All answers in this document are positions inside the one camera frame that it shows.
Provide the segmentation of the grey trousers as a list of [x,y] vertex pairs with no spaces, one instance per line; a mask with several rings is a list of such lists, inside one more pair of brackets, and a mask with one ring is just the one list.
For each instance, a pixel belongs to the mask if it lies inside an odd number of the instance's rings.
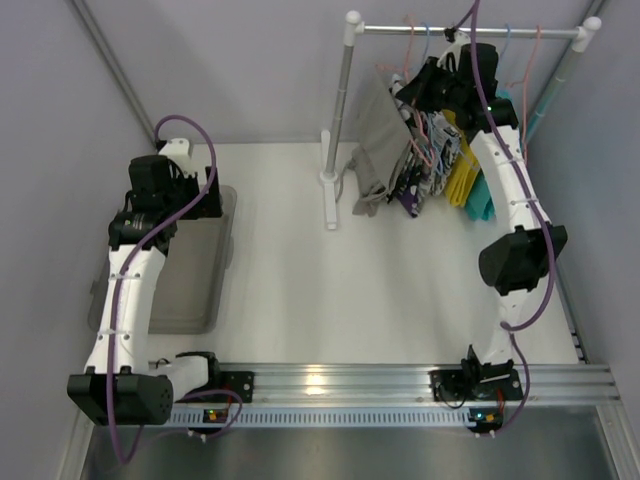
[[388,84],[377,70],[360,98],[355,128],[358,145],[352,151],[350,166],[359,195],[352,214],[373,217],[393,191],[412,140]]

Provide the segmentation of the pink wire hanger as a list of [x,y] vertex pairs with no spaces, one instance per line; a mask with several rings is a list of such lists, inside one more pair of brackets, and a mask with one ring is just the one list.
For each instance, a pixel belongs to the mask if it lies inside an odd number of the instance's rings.
[[[379,72],[391,72],[394,74],[401,74],[404,78],[404,84],[408,85],[411,80],[411,54],[412,54],[412,49],[414,44],[416,24],[412,14],[406,14],[403,18],[403,23],[409,27],[410,32],[409,32],[409,41],[407,44],[402,67],[399,68],[393,65],[376,63],[375,68]],[[431,167],[432,166],[431,161],[425,155],[424,151],[422,150],[422,147],[416,142],[415,139],[411,139],[411,146],[414,150],[414,153],[423,161],[423,163]]]

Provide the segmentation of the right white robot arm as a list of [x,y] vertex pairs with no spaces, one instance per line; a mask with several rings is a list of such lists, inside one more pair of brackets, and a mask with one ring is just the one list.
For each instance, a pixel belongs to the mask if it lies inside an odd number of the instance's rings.
[[478,161],[502,233],[479,254],[483,282],[500,300],[489,339],[469,346],[454,378],[438,385],[442,394],[468,399],[500,390],[522,398],[514,369],[515,336],[545,313],[555,286],[556,260],[567,243],[541,206],[529,177],[519,121],[507,98],[497,96],[499,54],[495,46],[469,38],[430,56],[397,94],[422,113],[450,112]]

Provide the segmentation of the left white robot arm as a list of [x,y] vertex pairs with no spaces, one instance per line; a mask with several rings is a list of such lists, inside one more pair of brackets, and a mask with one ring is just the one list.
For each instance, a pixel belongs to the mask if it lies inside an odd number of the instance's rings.
[[218,201],[203,192],[188,153],[168,150],[133,159],[125,205],[108,227],[108,287],[101,323],[81,374],[67,394],[96,425],[163,425],[172,406],[215,384],[212,352],[185,352],[150,368],[147,340],[160,273],[180,218],[213,218]]

